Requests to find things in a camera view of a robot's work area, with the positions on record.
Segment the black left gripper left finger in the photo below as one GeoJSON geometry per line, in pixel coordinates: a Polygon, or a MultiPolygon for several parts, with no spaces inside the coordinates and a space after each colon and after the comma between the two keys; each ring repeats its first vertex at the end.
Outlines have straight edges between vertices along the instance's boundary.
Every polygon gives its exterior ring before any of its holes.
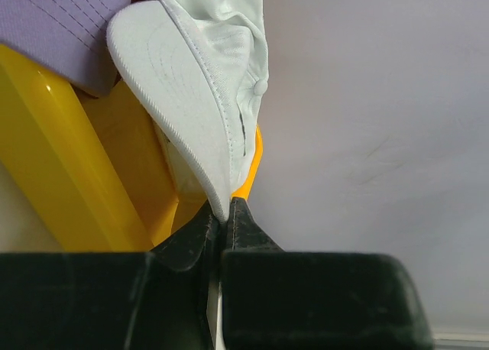
{"type": "Polygon", "coordinates": [[[3,349],[212,349],[219,222],[204,205],[150,251],[5,253],[3,349]]]}

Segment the white baseball cap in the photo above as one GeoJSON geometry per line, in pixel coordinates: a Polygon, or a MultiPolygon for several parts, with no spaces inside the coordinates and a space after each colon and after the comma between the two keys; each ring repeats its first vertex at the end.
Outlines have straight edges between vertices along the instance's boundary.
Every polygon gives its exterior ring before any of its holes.
{"type": "Polygon", "coordinates": [[[122,79],[226,221],[268,88],[264,0],[136,2],[110,20],[106,38],[122,79]]]}

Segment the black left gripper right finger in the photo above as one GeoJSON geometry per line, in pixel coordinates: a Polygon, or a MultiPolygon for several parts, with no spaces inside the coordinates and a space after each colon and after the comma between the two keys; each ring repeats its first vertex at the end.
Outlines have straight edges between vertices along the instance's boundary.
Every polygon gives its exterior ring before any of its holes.
{"type": "Polygon", "coordinates": [[[407,269],[385,254],[284,251],[234,198],[221,259],[228,349],[431,349],[407,269]]]}

